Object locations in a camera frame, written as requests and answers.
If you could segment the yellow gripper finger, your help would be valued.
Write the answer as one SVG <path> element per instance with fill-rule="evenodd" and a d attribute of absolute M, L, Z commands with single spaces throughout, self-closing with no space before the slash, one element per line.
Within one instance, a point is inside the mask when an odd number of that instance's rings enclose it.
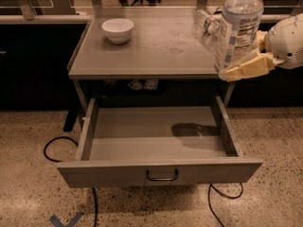
<path fill-rule="evenodd" d="M 261 52 L 265 49 L 265 36 L 266 35 L 267 35 L 266 31 L 258 30 L 256 33 L 254 47 L 257 48 L 259 52 Z"/>
<path fill-rule="evenodd" d="M 276 67 L 275 58 L 267 53 L 258 54 L 252 60 L 241 63 L 231 69 L 221 70 L 220 79 L 231 82 L 251 79 L 269 74 Z"/>

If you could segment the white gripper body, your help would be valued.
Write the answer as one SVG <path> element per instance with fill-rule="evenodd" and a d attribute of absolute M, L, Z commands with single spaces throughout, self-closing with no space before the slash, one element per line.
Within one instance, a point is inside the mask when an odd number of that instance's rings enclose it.
<path fill-rule="evenodd" d="M 265 50 L 282 60 L 284 69 L 303 66 L 303 14 L 275 24 L 265 36 Z"/>

